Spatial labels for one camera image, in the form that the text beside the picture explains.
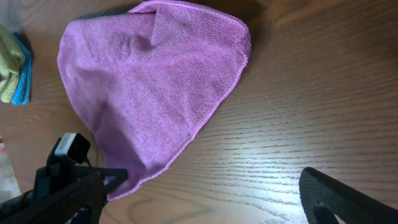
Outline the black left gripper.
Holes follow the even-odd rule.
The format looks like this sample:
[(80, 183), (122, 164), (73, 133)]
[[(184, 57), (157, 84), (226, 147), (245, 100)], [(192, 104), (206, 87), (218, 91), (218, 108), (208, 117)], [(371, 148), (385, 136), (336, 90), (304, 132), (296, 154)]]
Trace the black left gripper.
[[(72, 161), (56, 158), (54, 151), (60, 140), (61, 138), (57, 140), (56, 146), (47, 158), (46, 166), (37, 169), (33, 188), (34, 200), (40, 200), (49, 196), (94, 172), (99, 173), (103, 183), (106, 183), (105, 189), (107, 194), (110, 194), (127, 181), (128, 175), (126, 169), (76, 166)], [(84, 207), (81, 211), (87, 212), (88, 208)]]

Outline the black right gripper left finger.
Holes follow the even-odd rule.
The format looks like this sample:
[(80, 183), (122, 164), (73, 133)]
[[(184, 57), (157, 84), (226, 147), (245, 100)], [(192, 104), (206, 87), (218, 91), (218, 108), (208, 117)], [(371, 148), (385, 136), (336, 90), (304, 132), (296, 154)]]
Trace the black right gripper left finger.
[(105, 196), (103, 180), (94, 172), (40, 200), (34, 200), (32, 189), (1, 203), (1, 224), (66, 223), (84, 207), (83, 223), (98, 223)]

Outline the purple microfiber cloth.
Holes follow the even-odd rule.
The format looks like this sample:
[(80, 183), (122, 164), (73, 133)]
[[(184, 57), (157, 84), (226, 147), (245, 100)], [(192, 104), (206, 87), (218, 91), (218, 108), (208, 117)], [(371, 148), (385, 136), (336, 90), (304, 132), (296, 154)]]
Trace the purple microfiber cloth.
[(120, 15), (71, 21), (58, 69), (109, 168), (135, 192), (167, 170), (236, 86), (251, 51), (247, 25), (186, 1), (145, 1)]

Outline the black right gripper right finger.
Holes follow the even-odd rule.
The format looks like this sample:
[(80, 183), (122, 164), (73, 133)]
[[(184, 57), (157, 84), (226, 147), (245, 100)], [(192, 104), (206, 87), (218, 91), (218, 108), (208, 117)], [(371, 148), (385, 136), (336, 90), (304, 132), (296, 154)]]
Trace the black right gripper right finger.
[(312, 168), (302, 170), (300, 201), (309, 224), (397, 223), (397, 210)]

